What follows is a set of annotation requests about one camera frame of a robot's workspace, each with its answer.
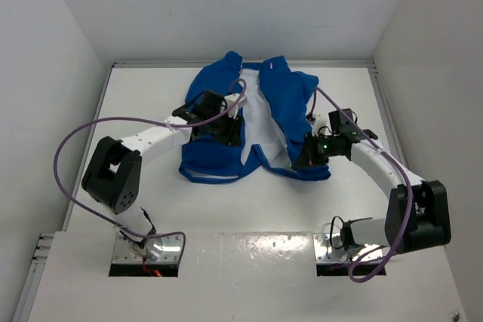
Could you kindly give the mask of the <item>blue zip-up vest jacket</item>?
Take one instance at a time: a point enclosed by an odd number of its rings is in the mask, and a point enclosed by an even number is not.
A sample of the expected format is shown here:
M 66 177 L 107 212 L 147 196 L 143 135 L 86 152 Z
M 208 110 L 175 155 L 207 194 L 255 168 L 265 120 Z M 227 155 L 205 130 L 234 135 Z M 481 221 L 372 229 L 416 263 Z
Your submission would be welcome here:
M 203 136 L 181 149 L 179 172 L 190 182 L 224 184 L 242 179 L 263 167 L 271 173 L 301 181 L 329 179 L 328 166 L 295 170 L 294 162 L 312 128 L 307 104 L 318 78 L 293 71 L 283 56 L 247 63 L 235 51 L 205 66 L 194 78 L 185 99 L 204 90 L 227 95 L 243 90 L 247 98 L 241 145 L 225 146 Z

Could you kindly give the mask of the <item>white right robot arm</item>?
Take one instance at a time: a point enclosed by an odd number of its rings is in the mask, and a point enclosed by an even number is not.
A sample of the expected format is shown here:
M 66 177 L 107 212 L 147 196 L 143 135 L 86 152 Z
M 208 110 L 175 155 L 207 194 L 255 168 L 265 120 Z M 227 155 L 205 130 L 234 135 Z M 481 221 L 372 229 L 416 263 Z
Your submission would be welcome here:
M 355 249 L 365 244 L 391 247 L 404 254 L 451 241 L 451 222 L 445 186 L 409 171 L 383 150 L 377 135 L 361 129 L 351 109 L 330 112 L 329 121 L 309 113 L 312 129 L 305 134 L 294 168 L 308 170 L 345 157 L 360 167 L 388 198 L 386 215 L 347 220 L 336 248 Z

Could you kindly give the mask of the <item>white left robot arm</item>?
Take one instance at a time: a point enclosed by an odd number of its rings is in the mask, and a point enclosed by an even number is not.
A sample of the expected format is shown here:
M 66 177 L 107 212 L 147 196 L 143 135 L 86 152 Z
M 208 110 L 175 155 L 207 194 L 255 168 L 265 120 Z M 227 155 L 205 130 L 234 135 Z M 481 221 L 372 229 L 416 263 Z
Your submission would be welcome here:
M 137 203 L 141 171 L 179 146 L 209 136 L 224 146 L 240 146 L 244 94 L 206 90 L 175 109 L 161 125 L 121 139 L 102 138 L 82 179 L 82 189 L 112 215 L 121 233 L 139 250 L 156 233 L 149 214 Z

